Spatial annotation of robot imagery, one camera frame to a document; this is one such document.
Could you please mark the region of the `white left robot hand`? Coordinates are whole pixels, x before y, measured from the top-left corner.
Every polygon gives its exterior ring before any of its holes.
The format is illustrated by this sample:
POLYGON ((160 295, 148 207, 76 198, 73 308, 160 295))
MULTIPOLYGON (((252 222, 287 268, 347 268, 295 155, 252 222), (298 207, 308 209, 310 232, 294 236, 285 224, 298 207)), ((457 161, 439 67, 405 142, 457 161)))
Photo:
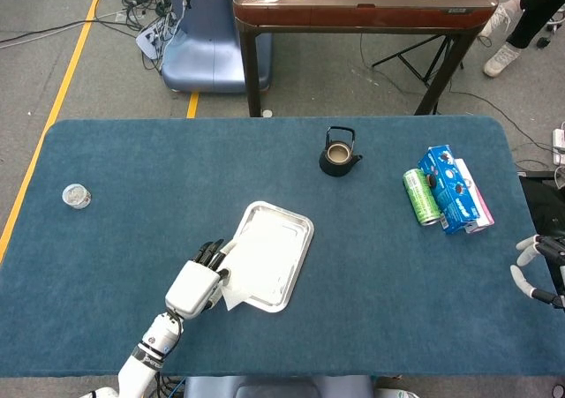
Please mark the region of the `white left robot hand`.
POLYGON ((185 263, 165 296, 170 317, 194 319, 215 306, 230 279, 230 269, 221 265, 236 245, 237 239, 206 242, 185 263))

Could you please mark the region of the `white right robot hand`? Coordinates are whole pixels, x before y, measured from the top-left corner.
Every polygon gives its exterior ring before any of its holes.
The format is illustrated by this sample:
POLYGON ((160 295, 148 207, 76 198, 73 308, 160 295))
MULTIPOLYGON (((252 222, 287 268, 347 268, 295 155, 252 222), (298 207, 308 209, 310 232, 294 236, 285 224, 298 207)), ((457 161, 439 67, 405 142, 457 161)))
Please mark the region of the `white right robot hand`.
POLYGON ((516 245, 520 251, 516 263, 510 266, 515 285, 529 298, 538 300, 553 308, 564 309, 564 237, 534 235, 516 245), (524 277, 522 267, 541 256, 550 271, 556 292, 549 292, 532 286, 524 277))

